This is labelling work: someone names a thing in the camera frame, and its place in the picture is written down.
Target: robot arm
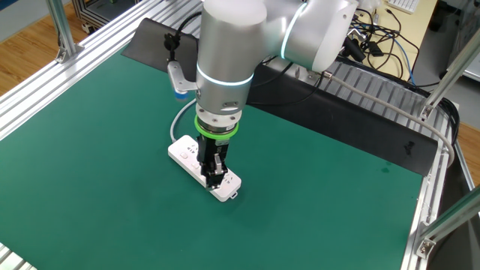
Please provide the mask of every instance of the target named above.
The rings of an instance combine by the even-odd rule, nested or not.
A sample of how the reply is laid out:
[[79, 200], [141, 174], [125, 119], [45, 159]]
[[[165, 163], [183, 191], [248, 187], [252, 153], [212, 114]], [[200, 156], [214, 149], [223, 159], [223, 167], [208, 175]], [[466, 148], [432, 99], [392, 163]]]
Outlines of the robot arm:
[[220, 187], [227, 172], [228, 145], [239, 128], [258, 63], [277, 55], [324, 71], [341, 50], [357, 4], [356, 0], [205, 0], [195, 125], [207, 188]]

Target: green mat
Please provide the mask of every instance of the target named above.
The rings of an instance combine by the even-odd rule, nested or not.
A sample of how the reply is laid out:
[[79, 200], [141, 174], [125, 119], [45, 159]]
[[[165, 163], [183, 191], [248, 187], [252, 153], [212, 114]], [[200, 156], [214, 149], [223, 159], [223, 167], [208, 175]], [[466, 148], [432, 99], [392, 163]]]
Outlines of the green mat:
[[167, 154], [183, 105], [109, 58], [0, 142], [0, 242], [40, 270], [400, 268], [420, 175], [248, 107], [221, 203]]

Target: white power strip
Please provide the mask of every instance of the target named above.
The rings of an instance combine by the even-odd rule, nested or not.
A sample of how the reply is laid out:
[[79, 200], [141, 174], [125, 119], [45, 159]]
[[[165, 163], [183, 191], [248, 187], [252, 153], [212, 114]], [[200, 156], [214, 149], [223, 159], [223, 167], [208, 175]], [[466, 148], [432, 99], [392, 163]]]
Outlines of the white power strip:
[[[185, 135], [168, 148], [168, 155], [194, 177], [203, 187], [206, 187], [205, 176], [201, 173], [200, 163], [197, 160], [198, 142]], [[242, 180], [230, 169], [223, 177], [219, 188], [210, 191], [219, 201], [226, 202], [229, 198], [235, 199]]]

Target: wooden floor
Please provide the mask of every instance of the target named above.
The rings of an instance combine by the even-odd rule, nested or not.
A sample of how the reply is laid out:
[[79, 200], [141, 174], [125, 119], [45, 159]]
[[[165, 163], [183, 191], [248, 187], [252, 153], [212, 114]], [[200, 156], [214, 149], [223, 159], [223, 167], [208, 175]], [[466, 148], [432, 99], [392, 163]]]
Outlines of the wooden floor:
[[[65, 13], [73, 41], [77, 43], [86, 38], [71, 3], [65, 5]], [[50, 63], [58, 51], [57, 34], [50, 16], [0, 43], [0, 95]]]
[[[79, 42], [87, 34], [75, 16], [73, 5], [65, 5], [73, 40]], [[50, 63], [59, 48], [50, 16], [23, 29], [0, 43], [0, 95], [21, 83]], [[475, 184], [480, 185], [480, 130], [462, 124], [458, 137]]]

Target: blue led ring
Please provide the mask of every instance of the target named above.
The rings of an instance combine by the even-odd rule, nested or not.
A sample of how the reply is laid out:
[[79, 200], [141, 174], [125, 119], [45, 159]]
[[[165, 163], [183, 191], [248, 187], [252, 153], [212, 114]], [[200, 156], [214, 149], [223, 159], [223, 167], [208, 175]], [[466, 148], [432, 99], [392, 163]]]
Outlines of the blue led ring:
[[214, 79], [214, 78], [210, 77], [209, 75], [205, 74], [200, 69], [200, 66], [198, 65], [198, 63], [196, 63], [196, 69], [198, 70], [198, 73], [200, 73], [200, 75], [202, 75], [202, 77], [204, 77], [205, 79], [209, 80], [212, 83], [216, 83], [216, 84], [221, 85], [221, 86], [243, 86], [245, 83], [250, 82], [254, 78], [254, 75], [252, 74], [252, 76], [250, 76], [250, 78], [244, 79], [240, 82], [223, 82], [223, 81], [220, 81], [218, 79]]

